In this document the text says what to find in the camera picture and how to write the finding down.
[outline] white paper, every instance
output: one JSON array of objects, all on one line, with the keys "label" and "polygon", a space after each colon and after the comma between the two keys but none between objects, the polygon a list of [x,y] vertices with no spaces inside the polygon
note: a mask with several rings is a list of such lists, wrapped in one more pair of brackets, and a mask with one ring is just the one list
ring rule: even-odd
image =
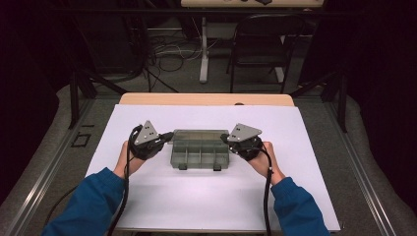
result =
[{"label": "white paper", "polygon": [[[330,231],[339,231],[328,190],[301,114],[287,106],[116,105],[87,175],[112,169],[132,129],[150,120],[160,133],[176,129],[228,130],[237,123],[262,130],[271,141],[282,172],[315,198]],[[228,169],[172,168],[171,145],[165,145],[130,178],[129,200],[120,228],[153,230],[265,230],[265,178],[245,160],[230,153]],[[269,221],[279,229],[269,194]]]}]

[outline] desk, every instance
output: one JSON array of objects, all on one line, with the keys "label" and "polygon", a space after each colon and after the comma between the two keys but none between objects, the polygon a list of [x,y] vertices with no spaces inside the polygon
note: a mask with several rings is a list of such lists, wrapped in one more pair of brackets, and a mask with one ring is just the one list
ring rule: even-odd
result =
[{"label": "desk", "polygon": [[[237,102],[245,105],[233,105]],[[87,175],[114,166],[121,144],[139,123],[151,120],[160,133],[174,129],[232,130],[236,123],[259,128],[272,141],[282,171],[316,199],[330,231],[339,225],[301,114],[283,94],[126,93],[116,105]],[[230,153],[229,168],[173,169],[165,145],[131,176],[119,230],[263,233],[265,178]],[[269,195],[272,230],[279,230]]]},{"label": "desk", "polygon": [[[255,0],[181,0],[181,6],[188,8],[321,8],[324,0],[272,0],[266,6]],[[209,52],[208,52],[208,23],[206,17],[202,21],[202,67],[200,83],[208,81]],[[275,68],[276,75],[283,78],[282,70]]]}]

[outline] blue sleeve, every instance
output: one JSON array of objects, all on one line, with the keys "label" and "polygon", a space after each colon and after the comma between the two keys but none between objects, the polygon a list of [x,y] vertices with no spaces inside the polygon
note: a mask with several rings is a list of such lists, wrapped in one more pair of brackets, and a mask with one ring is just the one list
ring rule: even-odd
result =
[{"label": "blue sleeve", "polygon": [[108,168],[79,185],[65,210],[49,222],[42,235],[100,235],[111,223],[123,198],[124,180]]},{"label": "blue sleeve", "polygon": [[329,235],[322,213],[305,189],[286,177],[271,188],[275,197],[273,209],[285,236]]}]

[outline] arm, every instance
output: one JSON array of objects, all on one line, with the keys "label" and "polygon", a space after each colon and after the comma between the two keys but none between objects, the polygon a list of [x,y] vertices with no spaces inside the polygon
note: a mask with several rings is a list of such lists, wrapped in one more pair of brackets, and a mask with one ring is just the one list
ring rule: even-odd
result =
[{"label": "arm", "polygon": [[[123,198],[126,155],[125,142],[114,170],[104,168],[84,179],[62,214],[46,225],[42,235],[103,235]],[[142,164],[143,160],[132,159],[130,173]]]},{"label": "arm", "polygon": [[[284,235],[329,235],[313,196],[305,189],[296,186],[292,178],[285,177],[277,164],[272,144],[264,142],[264,146],[272,164],[273,173],[270,182],[271,191],[275,196],[273,208]],[[258,173],[267,176],[268,159],[264,153],[260,152],[249,163]]]}]

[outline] black controller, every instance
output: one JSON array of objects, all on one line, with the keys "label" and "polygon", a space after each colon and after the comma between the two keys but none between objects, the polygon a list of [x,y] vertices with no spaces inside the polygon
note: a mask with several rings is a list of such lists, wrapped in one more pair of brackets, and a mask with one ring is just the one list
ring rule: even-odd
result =
[{"label": "black controller", "polygon": [[250,126],[237,124],[230,135],[223,134],[221,139],[230,147],[230,151],[249,161],[255,158],[263,147],[262,131]]},{"label": "black controller", "polygon": [[158,134],[150,121],[135,127],[132,134],[129,139],[130,151],[134,157],[142,160],[154,157],[174,136],[172,132]]}]

